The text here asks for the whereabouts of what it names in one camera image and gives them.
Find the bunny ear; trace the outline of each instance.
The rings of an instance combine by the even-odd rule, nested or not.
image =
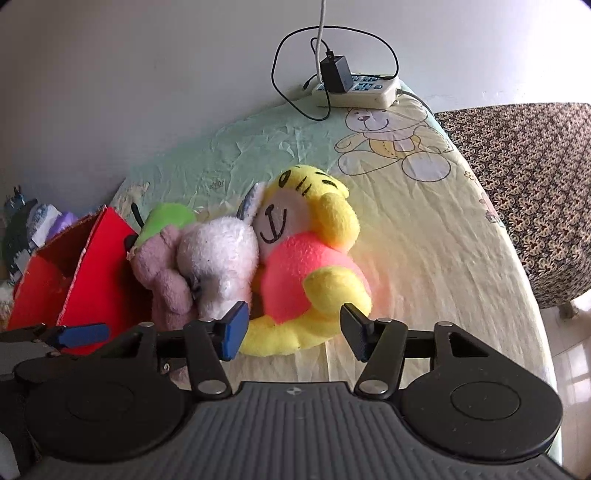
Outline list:
[[[238,207],[236,217],[243,220],[248,225],[255,219],[256,211],[261,206],[262,198],[265,194],[267,184],[264,181],[255,183],[244,197],[244,200]]]

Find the power cord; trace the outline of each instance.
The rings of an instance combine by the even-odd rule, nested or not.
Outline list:
[[[403,90],[402,88],[396,89],[396,95],[397,96],[399,96],[399,95],[408,95],[409,97],[413,97],[414,99],[416,99],[419,102],[421,102],[423,104],[423,106],[429,111],[429,113],[432,116],[435,116],[435,114],[431,111],[431,109],[429,108],[429,106],[425,102],[423,102],[423,99],[420,98],[418,95],[415,95],[414,93],[409,92],[408,90]]]
[[[318,37],[312,37],[310,39],[310,48],[312,49],[312,51],[314,52],[314,56],[316,56],[316,49],[314,48],[314,40],[318,39]],[[328,43],[326,43],[324,40],[320,40],[322,42],[322,44],[326,47],[326,54],[328,55],[328,52],[332,52],[332,50],[330,49]],[[308,80],[306,80],[305,84],[302,87],[302,90],[306,90],[308,88],[308,85],[310,84],[310,82],[312,80],[314,80],[317,77],[317,73],[315,73],[314,75],[312,75]]]
[[[316,50],[314,59],[316,61],[316,76],[322,81],[322,72],[320,71],[320,49],[318,44],[322,41],[322,32],[324,30],[324,18],[326,16],[326,0],[320,0],[320,20],[318,21],[318,40],[316,40]]]
[[[273,58],[273,66],[271,67],[271,83],[273,85],[273,88],[275,89],[275,91],[277,93],[279,93],[279,95],[281,95],[281,97],[287,102],[289,103],[293,108],[295,108],[299,113],[301,113],[303,116],[305,116],[306,118],[310,119],[310,120],[314,120],[316,122],[321,122],[323,120],[326,120],[329,116],[330,113],[332,111],[332,107],[330,106],[330,96],[328,91],[325,89],[324,92],[326,94],[326,102],[328,104],[328,112],[327,114],[322,117],[322,118],[316,118],[313,116],[308,115],[307,113],[305,113],[304,111],[302,111],[300,108],[298,108],[298,106],[292,102],[291,100],[289,100],[289,98],[287,98],[285,96],[285,94],[283,94],[283,92],[281,90],[279,90],[279,87],[277,86],[277,84],[275,83],[275,68],[277,66],[277,58],[279,58],[279,52],[281,51],[281,48],[283,47],[283,44],[292,36],[297,35],[298,33],[301,32],[306,32],[309,30],[316,30],[317,28],[319,28],[319,25],[317,26],[313,26],[313,27],[304,27],[304,28],[299,28],[297,30],[294,30],[293,32],[287,34],[285,37],[283,37],[283,39],[280,41],[277,50],[275,51],[275,57]],[[378,37],[377,35],[367,32],[365,30],[360,30],[358,28],[353,28],[353,27],[342,27],[340,25],[324,25],[323,28],[332,28],[334,30],[346,30],[346,31],[351,31],[351,32],[355,32],[355,33],[361,33],[363,35],[367,35],[368,37],[372,37],[375,38],[376,40],[379,40],[380,42],[382,42],[384,45],[386,45],[388,47],[388,49],[390,50],[390,52],[392,53],[392,56],[394,57],[394,61],[396,63],[396,70],[394,72],[394,75],[390,75],[390,76],[381,76],[379,78],[384,79],[384,80],[391,80],[393,78],[396,78],[398,76],[398,72],[400,70],[400,65],[398,63],[398,57],[396,56],[396,52],[394,51],[394,49],[390,46],[390,44],[388,42],[386,42],[383,38]],[[322,38],[320,38],[318,40],[318,38],[316,38],[316,45],[318,45],[318,43],[322,42]],[[327,47],[327,54],[330,52],[332,54],[332,52],[328,49],[328,45],[326,43],[324,43],[324,45]],[[318,48],[313,48],[314,50],[314,55],[316,56],[316,54],[318,53]],[[310,84],[310,82],[314,79],[315,76],[318,76],[319,79],[321,79],[319,72],[317,71],[316,74],[314,76],[312,76],[307,82],[306,82],[306,87],[308,87],[308,85]]]

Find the wrinkled sheet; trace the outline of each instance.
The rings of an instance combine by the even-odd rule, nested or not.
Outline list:
[[[309,98],[299,105],[323,112]],[[371,318],[412,329],[455,322],[556,387],[540,311],[505,228],[466,160],[414,99],[388,111],[334,109],[324,122],[288,105],[270,109],[136,168],[112,205],[134,226],[131,201],[144,218],[158,202],[180,202],[205,220],[235,212],[254,182],[297,163],[350,189],[361,223],[350,254],[372,288]],[[427,363],[408,360],[402,383]],[[235,388],[243,380],[353,384],[363,364],[339,336],[294,355],[239,355],[225,369]]]

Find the red cardboard box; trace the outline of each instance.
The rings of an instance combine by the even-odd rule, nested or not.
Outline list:
[[[124,239],[132,233],[111,207],[103,207],[36,250],[16,290],[8,329],[106,323],[112,339],[150,320],[151,292],[137,282],[126,258]]]

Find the yellow plush paw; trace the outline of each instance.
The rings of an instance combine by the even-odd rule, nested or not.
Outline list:
[[[348,268],[319,268],[309,274],[303,284],[312,307],[329,318],[338,319],[345,303],[353,303],[365,315],[371,310],[371,298],[363,282]]]
[[[347,253],[359,236],[359,221],[340,193],[325,193],[314,203],[313,230],[328,246]]]

